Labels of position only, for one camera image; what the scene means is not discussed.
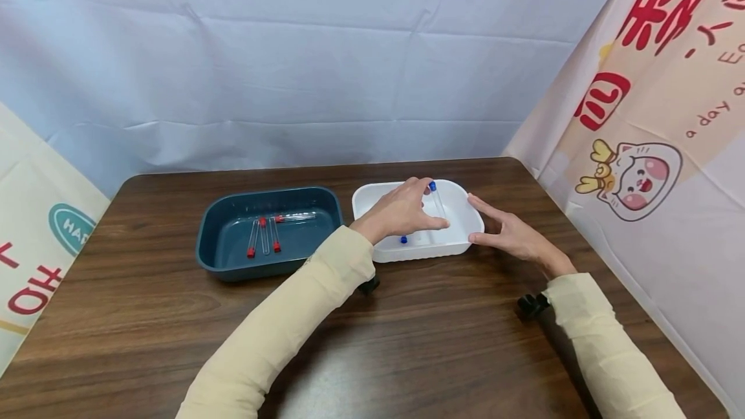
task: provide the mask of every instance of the beige sleeve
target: beige sleeve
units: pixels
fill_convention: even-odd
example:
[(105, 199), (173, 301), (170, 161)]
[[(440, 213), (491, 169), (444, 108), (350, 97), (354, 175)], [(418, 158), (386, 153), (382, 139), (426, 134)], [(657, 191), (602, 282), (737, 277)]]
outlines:
[(564, 275), (545, 296), (557, 325), (577, 352), (592, 398), (604, 419), (685, 418), (647, 356), (616, 321), (616, 313), (589, 274)]
[(372, 256), (371, 244), (356, 231), (341, 227), (330, 235), (206, 362), (177, 419), (257, 418), (276, 376), (313, 330), (373, 277)]

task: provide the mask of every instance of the wood grain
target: wood grain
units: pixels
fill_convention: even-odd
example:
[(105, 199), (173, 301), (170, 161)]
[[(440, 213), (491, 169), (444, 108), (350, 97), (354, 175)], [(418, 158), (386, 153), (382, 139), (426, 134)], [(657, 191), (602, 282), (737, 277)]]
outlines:
[[(195, 262), (202, 213), (223, 195), (322, 185), (352, 221), (354, 190), (447, 178), (518, 214), (592, 272), (690, 418), (719, 402), (548, 195), (509, 158), (144, 175), (123, 185), (0, 380), (2, 418), (172, 418), (194, 379), (284, 277), (226, 285)], [(471, 247), (378, 266), (310, 337), (261, 418), (583, 418), (577, 390), (537, 323), (513, 311), (544, 290), (531, 266)]]

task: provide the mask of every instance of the printed banner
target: printed banner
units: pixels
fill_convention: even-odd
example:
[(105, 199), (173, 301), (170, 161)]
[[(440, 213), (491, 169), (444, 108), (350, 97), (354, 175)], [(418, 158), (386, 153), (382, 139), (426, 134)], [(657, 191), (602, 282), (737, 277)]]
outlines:
[(0, 374), (109, 200), (0, 104)]
[(628, 4), (602, 14), (506, 152), (742, 418), (745, 0)]

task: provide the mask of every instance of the cartoon cat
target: cartoon cat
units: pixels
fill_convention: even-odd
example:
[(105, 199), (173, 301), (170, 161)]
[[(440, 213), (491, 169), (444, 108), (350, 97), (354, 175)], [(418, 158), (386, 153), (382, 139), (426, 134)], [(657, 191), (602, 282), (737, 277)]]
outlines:
[(678, 180), (683, 160), (669, 144), (620, 143), (613, 151), (603, 140), (592, 144), (590, 158), (598, 163), (593, 176), (583, 176), (574, 190), (598, 191), (618, 218), (636, 222), (650, 215)]

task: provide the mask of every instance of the blue-capped test tube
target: blue-capped test tube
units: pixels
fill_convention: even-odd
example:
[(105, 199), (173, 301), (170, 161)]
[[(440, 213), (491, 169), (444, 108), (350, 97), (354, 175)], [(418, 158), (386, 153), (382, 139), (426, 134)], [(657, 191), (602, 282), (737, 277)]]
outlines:
[(437, 214), (442, 217), (443, 219), (446, 219), (445, 217), (445, 207), (442, 206), (442, 199), (440, 198), (440, 191), (437, 191), (437, 184), (434, 180), (429, 183), (429, 190), (432, 194), (432, 199), (435, 200), (435, 207), (437, 207)]

